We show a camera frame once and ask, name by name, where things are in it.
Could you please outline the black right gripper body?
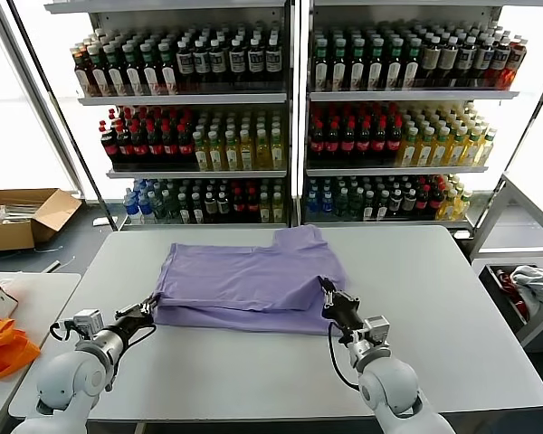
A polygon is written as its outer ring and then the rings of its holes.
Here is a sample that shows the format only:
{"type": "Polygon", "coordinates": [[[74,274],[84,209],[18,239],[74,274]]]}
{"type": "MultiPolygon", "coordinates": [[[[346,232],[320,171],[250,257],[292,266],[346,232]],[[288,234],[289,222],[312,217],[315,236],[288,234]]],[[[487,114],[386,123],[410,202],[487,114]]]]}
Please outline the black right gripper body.
{"type": "Polygon", "coordinates": [[[347,302],[333,298],[333,305],[325,307],[325,318],[333,322],[343,335],[364,328],[364,321],[358,315],[358,302],[347,302]]]}

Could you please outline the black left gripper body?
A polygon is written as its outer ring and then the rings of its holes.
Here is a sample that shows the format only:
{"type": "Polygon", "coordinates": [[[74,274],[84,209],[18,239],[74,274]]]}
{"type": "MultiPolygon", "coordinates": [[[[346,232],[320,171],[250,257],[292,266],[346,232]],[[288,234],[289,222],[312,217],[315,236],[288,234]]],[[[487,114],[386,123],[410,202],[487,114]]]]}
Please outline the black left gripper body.
{"type": "Polygon", "coordinates": [[[104,327],[120,339],[131,339],[132,336],[141,329],[153,328],[154,320],[152,316],[121,316],[114,323],[104,327]]]}

